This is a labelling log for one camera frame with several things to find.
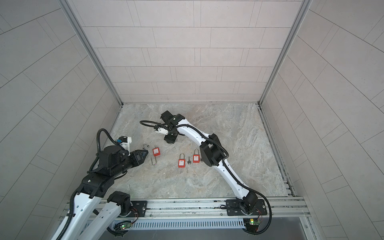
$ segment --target red padlock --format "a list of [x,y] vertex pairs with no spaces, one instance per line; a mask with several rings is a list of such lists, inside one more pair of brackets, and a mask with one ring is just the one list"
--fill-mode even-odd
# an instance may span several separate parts
[[200,155],[199,155],[199,150],[195,149],[193,152],[193,162],[200,162]]
[[184,153],[180,154],[178,167],[185,167],[185,159],[184,158],[185,158]]

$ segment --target mounting plate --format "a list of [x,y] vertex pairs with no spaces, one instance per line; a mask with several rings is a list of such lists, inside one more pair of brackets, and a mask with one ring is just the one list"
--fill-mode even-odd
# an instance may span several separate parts
[[[240,209],[240,200],[239,199],[228,199],[225,201],[226,206]],[[266,208],[267,206],[264,203],[263,199],[258,199],[255,205],[262,215],[267,215]],[[246,216],[241,210],[227,209],[228,216]],[[252,215],[258,215],[257,210],[253,212]]]

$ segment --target ventilation grille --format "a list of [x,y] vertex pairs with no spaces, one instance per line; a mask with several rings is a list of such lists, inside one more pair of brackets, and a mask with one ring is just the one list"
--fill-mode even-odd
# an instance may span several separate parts
[[158,219],[138,220],[131,230],[161,229],[209,229],[209,228],[244,228],[244,222],[237,218],[228,219]]

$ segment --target white tiled wall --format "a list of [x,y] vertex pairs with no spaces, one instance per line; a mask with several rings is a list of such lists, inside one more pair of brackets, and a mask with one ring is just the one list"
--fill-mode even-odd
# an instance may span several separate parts
[[383,1],[313,0],[262,106],[323,239],[384,237],[383,32]]
[[259,101],[301,5],[68,2],[126,103]]
[[0,3],[1,239],[48,239],[118,109],[56,0]]

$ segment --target marble floor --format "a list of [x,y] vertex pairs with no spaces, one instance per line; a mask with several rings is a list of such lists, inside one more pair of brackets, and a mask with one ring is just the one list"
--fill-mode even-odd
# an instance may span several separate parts
[[[106,198],[114,191],[127,192],[131,198],[198,198],[234,197],[221,175],[204,162],[178,168],[180,153],[191,157],[195,143],[178,136],[174,144],[163,140],[164,135],[139,124],[140,120],[163,122],[166,110],[180,113],[200,130],[215,133],[227,149],[232,168],[251,188],[266,196],[286,196],[286,189],[255,104],[126,104],[116,121],[111,136],[132,137],[131,151],[150,145],[145,162],[129,169],[126,176],[115,181]],[[152,149],[160,148],[154,160]]]

